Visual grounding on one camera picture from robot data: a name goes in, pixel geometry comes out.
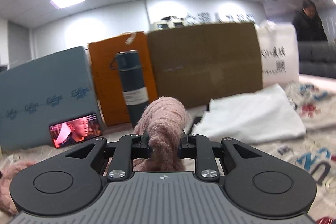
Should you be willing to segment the smartphone showing video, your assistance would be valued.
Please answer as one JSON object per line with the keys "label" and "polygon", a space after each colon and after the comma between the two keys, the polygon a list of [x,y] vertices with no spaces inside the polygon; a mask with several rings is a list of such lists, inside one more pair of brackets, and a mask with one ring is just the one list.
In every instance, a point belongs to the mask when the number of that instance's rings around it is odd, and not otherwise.
{"label": "smartphone showing video", "polygon": [[102,135],[96,114],[52,124],[49,126],[49,132],[56,148],[74,145]]}

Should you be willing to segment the person in black jacket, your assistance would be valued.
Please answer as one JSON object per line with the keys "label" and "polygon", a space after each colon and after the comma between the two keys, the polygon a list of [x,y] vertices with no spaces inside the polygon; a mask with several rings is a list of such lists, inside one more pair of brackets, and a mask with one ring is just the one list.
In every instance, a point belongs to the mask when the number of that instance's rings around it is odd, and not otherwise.
{"label": "person in black jacket", "polygon": [[298,42],[327,42],[322,20],[313,1],[302,1],[302,8],[295,12],[292,24]]}

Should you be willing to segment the brown cardboard sheet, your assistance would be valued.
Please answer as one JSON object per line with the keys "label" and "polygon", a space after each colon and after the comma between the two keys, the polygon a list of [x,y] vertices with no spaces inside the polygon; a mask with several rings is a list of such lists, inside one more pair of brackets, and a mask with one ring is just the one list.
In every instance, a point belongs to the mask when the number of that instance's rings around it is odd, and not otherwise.
{"label": "brown cardboard sheet", "polygon": [[186,108],[263,88],[253,23],[204,24],[148,33],[158,95]]}

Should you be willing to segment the grey sofa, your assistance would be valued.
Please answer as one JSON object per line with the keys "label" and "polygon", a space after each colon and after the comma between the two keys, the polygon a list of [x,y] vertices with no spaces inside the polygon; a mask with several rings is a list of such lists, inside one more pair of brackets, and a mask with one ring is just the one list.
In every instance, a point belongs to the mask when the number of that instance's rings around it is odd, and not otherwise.
{"label": "grey sofa", "polygon": [[328,42],[299,42],[299,73],[336,78],[335,43]]}

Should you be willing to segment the large blue foam board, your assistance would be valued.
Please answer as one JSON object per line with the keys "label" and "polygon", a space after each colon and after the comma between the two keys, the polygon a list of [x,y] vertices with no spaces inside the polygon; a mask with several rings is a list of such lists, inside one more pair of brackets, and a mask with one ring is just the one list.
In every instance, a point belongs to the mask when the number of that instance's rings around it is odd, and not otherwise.
{"label": "large blue foam board", "polygon": [[104,125],[83,47],[1,73],[1,149],[52,145],[50,126],[93,114]]}

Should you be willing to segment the white printed tote bag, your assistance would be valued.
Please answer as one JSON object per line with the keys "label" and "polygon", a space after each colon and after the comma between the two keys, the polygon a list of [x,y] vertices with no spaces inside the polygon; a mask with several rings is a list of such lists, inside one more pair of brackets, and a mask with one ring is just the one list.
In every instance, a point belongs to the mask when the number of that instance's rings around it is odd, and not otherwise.
{"label": "white printed tote bag", "polygon": [[295,28],[291,23],[264,20],[255,25],[262,62],[264,87],[287,86],[299,81],[299,54]]}

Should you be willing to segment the pink knitted sweater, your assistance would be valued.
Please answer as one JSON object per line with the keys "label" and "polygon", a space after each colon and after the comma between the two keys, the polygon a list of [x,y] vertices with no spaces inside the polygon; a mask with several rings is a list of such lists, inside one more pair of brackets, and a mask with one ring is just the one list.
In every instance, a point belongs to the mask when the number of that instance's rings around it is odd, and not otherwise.
{"label": "pink knitted sweater", "polygon": [[[183,160],[178,157],[178,146],[187,125],[187,112],[183,104],[172,97],[161,97],[145,109],[134,133],[149,135],[152,148],[149,159],[135,159],[134,171],[184,171]],[[31,160],[21,160],[1,170],[1,211],[16,215],[17,208],[10,196],[10,183],[21,170],[34,165]]]}

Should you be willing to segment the orange board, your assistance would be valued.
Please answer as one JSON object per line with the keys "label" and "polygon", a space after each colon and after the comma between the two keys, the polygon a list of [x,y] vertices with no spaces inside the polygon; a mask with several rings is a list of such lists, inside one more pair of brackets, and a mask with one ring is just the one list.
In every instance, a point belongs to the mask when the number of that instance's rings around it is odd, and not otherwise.
{"label": "orange board", "polygon": [[117,65],[113,62],[115,55],[119,52],[129,50],[138,52],[149,101],[152,102],[158,98],[147,45],[147,34],[144,32],[125,33],[114,38],[89,43],[88,50],[94,88],[107,126],[130,122]]}

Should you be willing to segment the dark teal thermos bottle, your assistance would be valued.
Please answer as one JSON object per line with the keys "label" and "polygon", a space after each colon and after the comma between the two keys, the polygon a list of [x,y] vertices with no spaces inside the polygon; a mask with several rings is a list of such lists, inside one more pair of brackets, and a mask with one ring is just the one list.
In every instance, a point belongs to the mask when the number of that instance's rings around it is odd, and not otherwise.
{"label": "dark teal thermos bottle", "polygon": [[135,128],[149,105],[149,95],[143,79],[139,54],[136,50],[119,52],[112,59],[109,67],[118,71],[130,122]]}

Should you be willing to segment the white folded cloth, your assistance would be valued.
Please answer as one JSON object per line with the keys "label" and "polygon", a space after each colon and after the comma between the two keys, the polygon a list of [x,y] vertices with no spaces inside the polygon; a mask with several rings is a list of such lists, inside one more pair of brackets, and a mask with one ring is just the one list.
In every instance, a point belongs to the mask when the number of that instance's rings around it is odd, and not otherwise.
{"label": "white folded cloth", "polygon": [[276,84],[255,93],[210,100],[209,111],[193,126],[192,133],[217,142],[231,137],[260,144],[303,137],[306,128]]}

